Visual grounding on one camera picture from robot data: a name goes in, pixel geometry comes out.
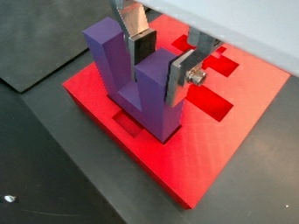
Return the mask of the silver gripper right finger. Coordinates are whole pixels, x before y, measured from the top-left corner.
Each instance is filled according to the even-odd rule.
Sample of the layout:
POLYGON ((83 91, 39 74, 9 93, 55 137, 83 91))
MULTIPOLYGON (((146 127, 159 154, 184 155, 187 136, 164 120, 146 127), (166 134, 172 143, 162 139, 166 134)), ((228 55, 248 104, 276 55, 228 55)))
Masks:
POLYGON ((202 63, 218 50, 223 42, 210 34, 190 27, 187 43, 194 49, 186 50, 171 62, 166 91, 166 103, 175 107, 187 95, 188 85, 199 86, 207 79, 202 63))

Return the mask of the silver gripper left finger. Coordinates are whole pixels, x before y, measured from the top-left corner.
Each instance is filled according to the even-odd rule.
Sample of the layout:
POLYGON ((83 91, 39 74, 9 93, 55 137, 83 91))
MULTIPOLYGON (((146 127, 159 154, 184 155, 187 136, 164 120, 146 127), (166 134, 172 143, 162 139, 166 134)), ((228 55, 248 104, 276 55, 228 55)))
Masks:
POLYGON ((124 32, 131 62, 131 79, 136 81, 135 65, 155 52, 156 30, 148 25, 146 9, 139 2, 135 0, 108 1, 124 32))

